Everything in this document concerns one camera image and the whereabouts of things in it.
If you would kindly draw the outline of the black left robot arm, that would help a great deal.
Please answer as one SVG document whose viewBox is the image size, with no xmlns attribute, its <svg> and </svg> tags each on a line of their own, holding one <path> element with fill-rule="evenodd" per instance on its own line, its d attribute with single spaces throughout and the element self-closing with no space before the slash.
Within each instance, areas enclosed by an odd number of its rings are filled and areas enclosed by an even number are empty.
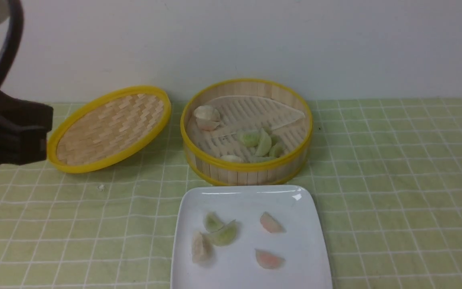
<svg viewBox="0 0 462 289">
<path fill-rule="evenodd" d="M 53 112 L 47 104 L 16 99 L 0 91 L 0 165 L 45 161 Z"/>
</svg>

